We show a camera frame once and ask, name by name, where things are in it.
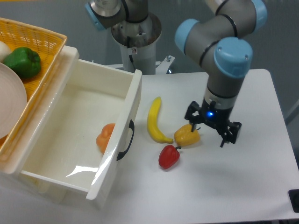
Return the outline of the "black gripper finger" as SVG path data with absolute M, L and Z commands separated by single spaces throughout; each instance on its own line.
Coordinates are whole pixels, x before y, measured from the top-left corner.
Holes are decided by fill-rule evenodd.
M 226 124 L 218 126 L 216 130 L 222 137 L 220 147 L 223 147 L 225 143 L 235 144 L 241 127 L 242 124 L 240 122 L 231 122 L 230 120 L 228 120 Z
M 185 113 L 185 120 L 191 125 L 191 132 L 194 132 L 197 124 L 202 123 L 201 107 L 196 101 L 192 101 Z

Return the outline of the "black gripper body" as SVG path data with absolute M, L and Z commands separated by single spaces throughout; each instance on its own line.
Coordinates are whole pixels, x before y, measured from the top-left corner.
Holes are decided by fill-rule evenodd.
M 228 109 L 219 109 L 216 108 L 214 101 L 208 103 L 203 99 L 199 124 L 203 123 L 216 130 L 235 126 L 235 124 L 229 120 L 232 110 L 233 106 Z

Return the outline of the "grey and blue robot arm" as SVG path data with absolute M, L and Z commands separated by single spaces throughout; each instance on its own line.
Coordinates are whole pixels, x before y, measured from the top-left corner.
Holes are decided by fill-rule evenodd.
M 223 143 L 235 143 L 242 125 L 229 117 L 253 58 L 244 37 L 266 23 L 267 8 L 261 0 L 208 0 L 206 4 L 214 17 L 205 23 L 185 20 L 174 37 L 180 51 L 208 74 L 202 104 L 192 102 L 185 119 L 192 127 L 203 123 L 215 129 Z M 162 28 L 146 0 L 92 0 L 85 9 L 98 30 L 111 30 L 121 48 L 124 70 L 156 72 L 155 44 Z

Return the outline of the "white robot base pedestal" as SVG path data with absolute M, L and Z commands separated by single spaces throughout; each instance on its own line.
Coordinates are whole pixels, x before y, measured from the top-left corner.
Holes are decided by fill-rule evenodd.
M 140 70 L 144 75 L 156 73 L 156 43 L 162 33 L 157 16 L 149 13 L 140 23 L 122 21 L 111 28 L 111 33 L 120 47 L 125 71 Z

